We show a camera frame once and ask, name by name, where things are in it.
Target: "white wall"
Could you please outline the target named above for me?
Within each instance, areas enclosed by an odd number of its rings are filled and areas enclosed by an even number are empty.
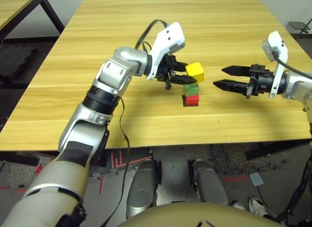
[[[307,23],[312,18],[312,0],[261,1],[290,33],[299,33],[300,30],[294,30],[288,24],[289,21]],[[312,23],[310,23],[309,27],[311,28],[309,33],[312,33]]]
[[[53,9],[64,25],[66,25],[83,0],[49,0]],[[37,6],[19,25],[6,37],[32,38],[59,36],[43,8]]]
[[[64,25],[68,23],[83,0],[49,0]],[[261,0],[277,20],[291,33],[298,33],[289,21],[307,23],[312,17],[312,0]],[[59,33],[41,6],[33,10],[6,38],[48,37]]]

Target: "white sneaker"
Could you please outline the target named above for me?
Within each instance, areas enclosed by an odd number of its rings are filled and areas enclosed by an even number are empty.
[[[258,216],[269,215],[276,217],[257,197],[253,196],[249,199],[249,211]]]
[[[246,211],[245,207],[242,205],[241,202],[234,201],[234,202],[232,202],[231,206],[232,206],[232,207],[235,207],[235,208],[237,208],[237,209]]]

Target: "table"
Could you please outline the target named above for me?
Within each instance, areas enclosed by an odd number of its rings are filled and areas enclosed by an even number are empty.
[[[124,130],[132,147],[304,139],[309,137],[300,103],[222,91],[213,81],[229,78],[229,65],[266,64],[261,43],[278,30],[289,64],[312,62],[259,0],[84,0],[33,78],[0,134],[1,150],[57,150],[59,137],[100,68],[119,46],[133,47],[153,19],[178,21],[186,47],[178,61],[201,62],[199,107],[182,107],[182,86],[133,77],[125,95]],[[161,24],[147,41],[153,42]],[[125,147],[119,105],[109,125],[107,148]]]
[[[39,4],[61,33],[64,30],[64,25],[48,0],[0,0],[0,41]]]

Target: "black cable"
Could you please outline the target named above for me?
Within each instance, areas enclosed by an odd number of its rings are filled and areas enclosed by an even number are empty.
[[[123,197],[123,192],[124,192],[124,189],[125,189],[125,180],[126,180],[126,174],[127,174],[127,171],[128,171],[128,167],[129,167],[129,159],[130,159],[130,141],[129,141],[129,138],[128,136],[126,135],[126,133],[123,131],[123,128],[121,126],[121,118],[123,116],[123,113],[125,111],[125,104],[123,102],[123,99],[120,98],[121,100],[121,103],[122,103],[122,113],[121,113],[121,116],[120,116],[120,119],[119,119],[119,127],[122,131],[122,134],[124,136],[124,140],[126,140],[127,142],[127,163],[126,163],[126,166],[125,166],[125,172],[123,174],[123,179],[122,179],[122,185],[121,185],[121,196],[120,196],[120,199],[119,199],[119,202],[116,206],[116,208],[114,209],[113,213],[106,219],[106,221],[101,225],[101,227],[105,227],[107,225],[107,223],[110,221],[110,219],[112,218],[112,216],[114,215],[114,213],[116,212],[117,208],[119,207],[120,203],[121,203],[121,200],[122,200],[122,197]]]
[[[260,197],[261,197],[262,202],[264,203],[264,205],[265,205],[267,208],[269,208],[268,205],[265,203],[264,198],[262,197],[262,194],[261,194],[261,192],[260,192],[259,186],[257,186],[257,190],[258,190],[258,193],[259,193],[259,195],[260,195]]]
[[[154,26],[154,24],[156,24],[157,22],[161,22],[164,27],[168,27],[169,24],[167,24],[165,21],[162,20],[154,20],[150,23],[150,25],[145,29],[145,31],[143,32],[143,34],[141,35],[141,37],[137,40],[137,43],[135,45],[135,49],[138,49],[141,45],[141,43],[144,41],[144,39],[146,38],[147,34],[150,32],[150,30],[152,29],[152,27]]]
[[[285,68],[291,70],[291,71],[294,72],[294,73],[297,73],[297,74],[299,74],[299,75],[301,75],[301,76],[303,76],[303,77],[306,77],[306,78],[312,80],[312,76],[310,76],[309,74],[304,73],[304,72],[301,72],[301,71],[299,71],[298,69],[295,69],[295,68],[289,66],[288,64],[284,63],[282,60],[280,60],[280,59],[278,58],[278,57],[279,57],[279,54],[278,54],[277,51],[273,51],[272,54],[273,54],[274,59],[275,59],[280,65],[283,65]]]
[[[148,53],[145,44],[147,44],[147,46],[150,48],[150,50],[152,49],[152,47],[151,47],[151,45],[150,45],[147,41],[142,42],[142,48],[143,48],[143,50],[144,50],[146,53]]]
[[[295,192],[293,193],[290,201],[288,202],[287,207],[284,211],[282,211],[276,218],[277,221],[288,221],[288,215],[292,214],[293,209],[296,207],[297,203],[299,202],[301,196],[303,195],[304,191],[307,188],[308,185],[308,179],[309,179],[309,161],[311,161],[311,156],[309,157],[308,161],[306,162],[305,168],[302,173],[301,182]]]

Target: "stacked blocks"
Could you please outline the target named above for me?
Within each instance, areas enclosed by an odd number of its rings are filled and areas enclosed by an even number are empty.
[[[186,106],[198,106],[199,102],[199,86],[195,84],[186,84],[183,86],[184,89],[184,104]]]
[[[187,75],[194,77],[197,82],[204,82],[205,72],[199,62],[192,63],[186,66]]]
[[[198,106],[199,102],[199,86],[198,82],[203,82],[205,79],[205,72],[203,67],[199,62],[192,63],[186,66],[187,75],[194,77],[197,83],[186,84],[183,86],[184,96],[183,105],[184,106]]]

